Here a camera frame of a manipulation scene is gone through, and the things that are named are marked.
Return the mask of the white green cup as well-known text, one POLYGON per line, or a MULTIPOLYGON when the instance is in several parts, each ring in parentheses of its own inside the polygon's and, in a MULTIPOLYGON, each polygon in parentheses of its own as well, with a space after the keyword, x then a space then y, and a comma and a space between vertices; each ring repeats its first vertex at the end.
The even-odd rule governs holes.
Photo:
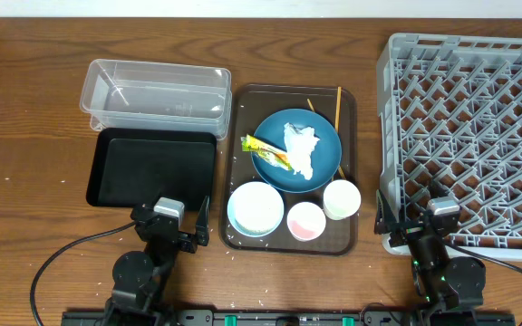
POLYGON ((324 213, 332 220, 342 220, 353 216, 359 210, 361 203, 361 193, 350 181, 343 179, 332 181, 324 190, 324 213))

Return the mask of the light blue rice bowl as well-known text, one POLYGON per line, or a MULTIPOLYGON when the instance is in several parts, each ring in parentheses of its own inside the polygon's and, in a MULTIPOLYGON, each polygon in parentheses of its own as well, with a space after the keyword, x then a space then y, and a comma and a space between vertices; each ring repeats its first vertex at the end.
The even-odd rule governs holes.
POLYGON ((247 237, 263 237, 282 222, 285 204, 279 192, 264 182, 252 181, 239 186, 227 202, 229 223, 247 237))

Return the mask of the pink cup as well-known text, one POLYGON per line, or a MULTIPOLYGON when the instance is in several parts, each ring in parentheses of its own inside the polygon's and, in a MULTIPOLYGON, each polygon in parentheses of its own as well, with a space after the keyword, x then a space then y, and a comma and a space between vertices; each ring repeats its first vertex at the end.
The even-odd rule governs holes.
POLYGON ((301 202, 291 207, 286 217, 292 236, 301 242, 318 238, 325 230, 326 217, 323 210, 311 202, 301 202))

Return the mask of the yellow green snack wrapper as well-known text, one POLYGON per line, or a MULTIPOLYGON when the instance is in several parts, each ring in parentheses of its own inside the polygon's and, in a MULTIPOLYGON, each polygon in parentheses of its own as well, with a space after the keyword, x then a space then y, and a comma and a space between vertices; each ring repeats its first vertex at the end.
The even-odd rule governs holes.
POLYGON ((241 148, 244 152, 254 153, 273 167, 282 168, 284 170, 292 169, 285 151, 265 143, 261 139, 246 135, 241 138, 241 148))

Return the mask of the blue plate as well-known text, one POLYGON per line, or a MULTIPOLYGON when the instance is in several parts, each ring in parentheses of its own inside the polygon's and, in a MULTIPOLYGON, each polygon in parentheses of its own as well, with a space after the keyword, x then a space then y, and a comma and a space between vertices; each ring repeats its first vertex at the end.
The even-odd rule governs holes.
POLYGON ((254 136, 279 149, 285 149, 285 124, 297 129, 312 127, 319 138, 311 153, 314 171, 307 180, 293 170, 273 167, 257 155, 252 161, 257 174, 271 186, 288 193, 307 193, 325 185, 335 175, 342 159, 342 143, 334 126, 322 115, 304 109, 280 110, 267 117, 256 129, 254 136))

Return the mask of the white napkin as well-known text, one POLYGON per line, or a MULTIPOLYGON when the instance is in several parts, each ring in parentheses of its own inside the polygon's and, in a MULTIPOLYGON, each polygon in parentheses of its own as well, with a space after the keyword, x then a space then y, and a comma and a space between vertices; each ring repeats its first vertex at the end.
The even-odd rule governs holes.
POLYGON ((305 180, 313 177, 311 155, 319 140, 313 127, 298 129, 291 123, 284 125, 284 142, 289 165, 295 174, 301 174, 305 180))

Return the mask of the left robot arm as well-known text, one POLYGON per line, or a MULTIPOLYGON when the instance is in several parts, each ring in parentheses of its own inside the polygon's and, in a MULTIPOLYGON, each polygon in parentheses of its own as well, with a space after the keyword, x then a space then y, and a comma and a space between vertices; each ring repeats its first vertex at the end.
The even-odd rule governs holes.
POLYGON ((209 205, 209 197, 204 197, 193 234, 179 229, 185 211, 179 201, 161 197, 133 208, 130 218, 146 246, 141 251, 123 254, 114 264, 114 286, 101 326, 178 323, 174 310, 162 308, 160 301, 178 253, 194 254, 208 244, 209 205))

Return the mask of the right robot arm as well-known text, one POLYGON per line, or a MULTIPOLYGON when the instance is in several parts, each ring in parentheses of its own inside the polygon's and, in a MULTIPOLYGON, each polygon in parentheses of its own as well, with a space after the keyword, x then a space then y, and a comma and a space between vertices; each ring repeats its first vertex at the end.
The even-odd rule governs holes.
POLYGON ((450 257, 446 235, 454 231, 460 206, 450 197, 437 197, 419 216, 400 222, 382 191, 376 192, 374 232, 406 245, 418 294, 427 302, 402 315, 401 325, 476 325, 473 309, 483 303, 486 267, 477 258, 450 257))

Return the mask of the grey dishwasher rack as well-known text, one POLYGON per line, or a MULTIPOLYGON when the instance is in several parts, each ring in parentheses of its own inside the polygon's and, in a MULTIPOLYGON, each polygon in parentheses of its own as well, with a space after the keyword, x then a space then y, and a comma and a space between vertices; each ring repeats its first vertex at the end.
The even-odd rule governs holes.
POLYGON ((386 214, 452 197, 451 242, 522 262, 522 39, 397 33, 376 72, 386 214))

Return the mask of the black plastic tray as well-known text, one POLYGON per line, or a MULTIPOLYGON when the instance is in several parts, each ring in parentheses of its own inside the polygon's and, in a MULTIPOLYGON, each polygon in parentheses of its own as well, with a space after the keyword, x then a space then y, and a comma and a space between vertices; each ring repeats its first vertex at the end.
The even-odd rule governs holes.
POLYGON ((86 201, 135 207, 161 197, 198 211, 212 192, 217 139, 206 132, 109 128, 97 138, 86 201))

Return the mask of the brown serving tray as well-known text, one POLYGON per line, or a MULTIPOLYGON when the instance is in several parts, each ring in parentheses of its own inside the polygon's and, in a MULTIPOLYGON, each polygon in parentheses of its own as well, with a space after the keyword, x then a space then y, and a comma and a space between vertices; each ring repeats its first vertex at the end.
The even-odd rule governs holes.
MULTIPOLYGON (((326 186, 337 176, 336 168, 343 170, 347 180, 357 179, 357 105, 347 90, 249 84, 238 93, 229 136, 225 202, 245 183, 265 182, 279 193, 285 211, 302 202, 320 206, 326 186), (310 126, 319 138, 312 153, 314 174, 310 180, 273 167, 241 147, 241 139, 251 135, 283 148, 287 122, 299 129, 310 126)), ((234 250, 341 256, 354 247, 357 230, 356 216, 326 219, 318 237, 299 241, 285 220, 268 235, 250 237, 232 225, 225 208, 219 219, 220 236, 234 250)))

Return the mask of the clear plastic bin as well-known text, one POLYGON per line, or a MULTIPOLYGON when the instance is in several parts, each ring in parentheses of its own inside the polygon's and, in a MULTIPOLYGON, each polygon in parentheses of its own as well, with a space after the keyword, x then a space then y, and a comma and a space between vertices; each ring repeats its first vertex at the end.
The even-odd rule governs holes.
POLYGON ((97 59, 82 88, 90 127, 206 132, 222 140, 231 116, 225 68, 97 59))

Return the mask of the wooden chopstick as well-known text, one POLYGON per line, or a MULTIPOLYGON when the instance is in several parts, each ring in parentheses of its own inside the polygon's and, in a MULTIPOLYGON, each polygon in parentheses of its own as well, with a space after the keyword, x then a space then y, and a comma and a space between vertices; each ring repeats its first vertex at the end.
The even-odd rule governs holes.
POLYGON ((342 91, 343 91, 343 88, 341 86, 338 86, 337 92, 336 92, 337 95, 336 95, 335 120, 334 120, 334 129, 338 135, 339 135, 339 125, 340 125, 341 104, 342 104, 342 91))
MULTIPOLYGON (((310 99, 306 99, 306 100, 307 100, 307 104, 309 105, 310 110, 312 112, 316 113, 316 110, 314 109, 314 106, 313 106, 313 103, 311 102, 311 100, 310 99)), ((343 173, 343 169, 341 166, 338 166, 337 173, 339 174, 341 179, 344 179, 344 180, 346 179, 346 176, 343 173)))

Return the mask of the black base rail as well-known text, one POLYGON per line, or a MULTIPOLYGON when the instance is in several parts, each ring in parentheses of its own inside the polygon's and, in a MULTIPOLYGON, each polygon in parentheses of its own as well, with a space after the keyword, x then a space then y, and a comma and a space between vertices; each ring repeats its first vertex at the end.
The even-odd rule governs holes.
MULTIPOLYGON (((61 325, 100 326, 100 325, 175 325, 175 326, 357 326, 357 325, 421 325, 411 317, 402 321, 401 312, 369 310, 357 313, 296 313, 296 312, 213 312, 208 310, 184 310, 176 312, 172 321, 153 319, 137 323, 131 318, 123 321, 104 321, 103 312, 64 312, 61 325)), ((515 317, 510 314, 488 312, 463 312, 454 316, 446 313, 432 316, 431 325, 516 325, 515 317)))

